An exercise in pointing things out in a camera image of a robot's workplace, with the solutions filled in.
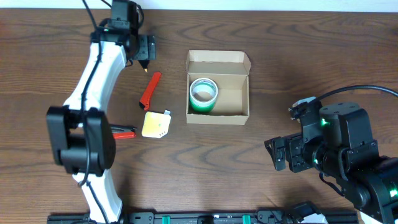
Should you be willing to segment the brown cardboard box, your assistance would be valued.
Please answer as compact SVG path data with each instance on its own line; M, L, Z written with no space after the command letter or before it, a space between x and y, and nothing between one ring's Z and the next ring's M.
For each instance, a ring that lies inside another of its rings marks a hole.
M188 124L246 124L251 61L245 52L189 50L186 68Z

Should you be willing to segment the red utility knife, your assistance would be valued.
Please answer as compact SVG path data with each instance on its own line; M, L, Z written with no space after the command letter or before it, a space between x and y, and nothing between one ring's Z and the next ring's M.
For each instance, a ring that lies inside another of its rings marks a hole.
M147 85L144 93L141 96L139 101L139 106L144 110L148 111L150 108L150 100L152 98L152 94L161 78L162 74L160 72L155 72Z

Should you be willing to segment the green tape roll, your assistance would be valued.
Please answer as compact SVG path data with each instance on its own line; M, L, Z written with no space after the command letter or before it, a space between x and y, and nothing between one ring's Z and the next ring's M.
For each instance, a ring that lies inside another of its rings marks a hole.
M192 109L198 113L209 113L218 98L218 86L209 78L198 78L189 88L189 100Z

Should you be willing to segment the red black stapler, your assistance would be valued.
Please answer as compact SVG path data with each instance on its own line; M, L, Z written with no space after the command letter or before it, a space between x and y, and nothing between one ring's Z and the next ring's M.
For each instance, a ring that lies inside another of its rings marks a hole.
M111 130L115 139L133 139L136 137L136 127L112 124Z

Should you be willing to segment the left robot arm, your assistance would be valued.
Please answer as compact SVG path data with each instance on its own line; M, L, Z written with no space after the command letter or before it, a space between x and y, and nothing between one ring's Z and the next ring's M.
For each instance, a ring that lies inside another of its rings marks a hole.
M48 223L130 223L111 175L116 155L113 130L134 131L112 125L106 112L120 73L135 61L143 70L156 58L155 39L142 35L141 6L134 1L113 1L111 15L93 23L90 55L73 93L62 106L46 114L53 158L82 189L90 212L85 215L50 215Z

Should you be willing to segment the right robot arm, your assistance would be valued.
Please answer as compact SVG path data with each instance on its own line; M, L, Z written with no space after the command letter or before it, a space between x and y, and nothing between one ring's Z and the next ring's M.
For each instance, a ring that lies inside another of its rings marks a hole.
M356 103L302 103L290 109L301 131L266 140L277 171L314 168L354 208L380 223L397 223L397 158L380 156L368 113Z

